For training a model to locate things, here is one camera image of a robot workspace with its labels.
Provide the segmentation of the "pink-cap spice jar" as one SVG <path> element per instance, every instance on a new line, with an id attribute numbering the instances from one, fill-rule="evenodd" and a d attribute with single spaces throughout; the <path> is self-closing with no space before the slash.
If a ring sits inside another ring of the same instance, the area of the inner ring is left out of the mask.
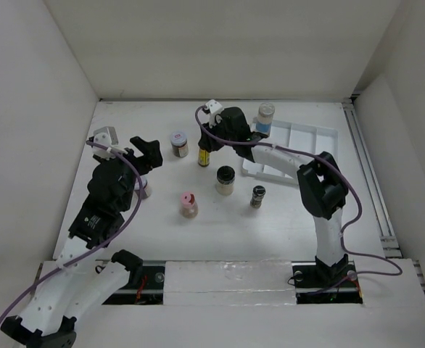
<path id="1" fill-rule="evenodd" d="M 195 195 L 186 191 L 183 192 L 180 198 L 181 208 L 180 213 L 185 218 L 195 218 L 198 214 L 198 205 Z"/>

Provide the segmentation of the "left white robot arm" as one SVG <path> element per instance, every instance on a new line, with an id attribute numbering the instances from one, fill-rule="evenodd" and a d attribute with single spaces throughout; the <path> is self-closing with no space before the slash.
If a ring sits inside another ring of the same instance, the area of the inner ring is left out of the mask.
<path id="1" fill-rule="evenodd" d="M 144 192 L 141 177 L 163 163 L 158 140 L 131 138 L 131 148 L 121 149 L 99 133 L 87 143 L 98 162 L 88 182 L 88 196 L 69 228 L 53 271 L 37 280 L 19 298 L 31 294 L 18 315 L 4 312 L 0 330 L 25 347 L 71 347 L 75 327 L 88 311 L 105 302 L 115 291 L 137 286 L 143 274 L 140 257 L 124 249 L 116 252 L 91 283 L 89 273 L 104 249 L 128 227 Z"/>

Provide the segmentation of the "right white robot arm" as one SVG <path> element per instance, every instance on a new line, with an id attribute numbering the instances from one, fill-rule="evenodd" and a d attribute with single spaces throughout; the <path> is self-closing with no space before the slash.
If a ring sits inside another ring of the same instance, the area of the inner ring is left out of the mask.
<path id="1" fill-rule="evenodd" d="M 315 276 L 321 283 L 319 292 L 345 281 L 348 256 L 342 242 L 342 210 L 350 187 L 332 155 L 272 144 L 264 133 L 250 129 L 238 107 L 214 109 L 202 105 L 195 111 L 195 119 L 201 130 L 200 149 L 216 152 L 230 146 L 239 157 L 297 180 L 302 204 L 315 223 Z"/>

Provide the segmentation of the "yellow-label brown sauce bottle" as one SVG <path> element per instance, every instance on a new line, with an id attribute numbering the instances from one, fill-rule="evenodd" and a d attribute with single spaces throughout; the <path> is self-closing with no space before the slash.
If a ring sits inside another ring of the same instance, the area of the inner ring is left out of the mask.
<path id="1" fill-rule="evenodd" d="M 210 153 L 206 149 L 199 148 L 198 164 L 201 167 L 207 167 L 210 165 Z"/>

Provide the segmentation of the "small black pepper grinder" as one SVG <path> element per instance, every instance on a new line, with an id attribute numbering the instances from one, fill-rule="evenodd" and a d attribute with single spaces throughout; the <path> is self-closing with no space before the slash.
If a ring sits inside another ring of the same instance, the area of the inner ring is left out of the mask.
<path id="1" fill-rule="evenodd" d="M 264 186 L 258 185 L 252 189 L 252 197 L 250 199 L 250 206 L 259 209 L 262 205 L 266 189 Z"/>

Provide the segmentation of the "blue-label white spice bottle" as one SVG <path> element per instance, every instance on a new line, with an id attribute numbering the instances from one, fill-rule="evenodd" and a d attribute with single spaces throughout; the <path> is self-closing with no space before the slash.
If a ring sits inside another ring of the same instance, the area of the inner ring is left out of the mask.
<path id="1" fill-rule="evenodd" d="M 270 134 L 274 113 L 275 106 L 270 102 L 262 103 L 259 106 L 255 120 L 255 129 L 257 132 L 267 136 Z"/>

